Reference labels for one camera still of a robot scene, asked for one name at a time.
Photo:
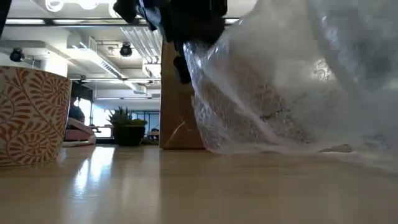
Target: green plant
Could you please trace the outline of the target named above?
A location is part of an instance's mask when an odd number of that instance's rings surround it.
[[[117,110],[115,110],[113,113],[111,112],[111,115],[109,116],[108,121],[114,127],[120,127],[120,126],[143,127],[148,123],[145,120],[133,119],[132,111],[129,111],[127,107],[126,107],[126,109],[124,109],[122,106],[119,106],[119,108]]]

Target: clear plastic bag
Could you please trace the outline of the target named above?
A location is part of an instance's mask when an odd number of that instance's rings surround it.
[[[214,46],[185,44],[205,147],[228,154],[343,152],[352,160],[391,160],[398,145],[397,93],[391,88],[398,63],[390,45],[398,29],[386,34],[388,42],[354,29],[351,14],[366,5],[366,23],[369,15],[382,15],[383,4],[398,6],[388,0],[259,0]],[[369,24],[393,29],[387,22],[395,17]],[[348,47],[366,35],[368,46]],[[377,67],[386,60],[388,68]]]

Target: orange leaf pattern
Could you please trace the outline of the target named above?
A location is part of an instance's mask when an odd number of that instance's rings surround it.
[[[71,81],[3,66],[0,80],[0,166],[54,161],[65,134]]]

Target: person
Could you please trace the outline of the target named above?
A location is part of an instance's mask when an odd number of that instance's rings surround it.
[[[80,109],[80,107],[74,105],[74,102],[76,102],[76,100],[77,100],[77,96],[72,95],[70,98],[70,107],[69,107],[68,117],[73,118],[77,121],[80,121],[84,124],[86,117],[85,117],[85,114]]]

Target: potted plant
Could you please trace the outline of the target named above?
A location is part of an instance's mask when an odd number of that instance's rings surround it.
[[[133,119],[132,111],[120,106],[109,116],[108,121],[113,125],[113,138],[120,146],[139,146],[145,135],[147,121]]]

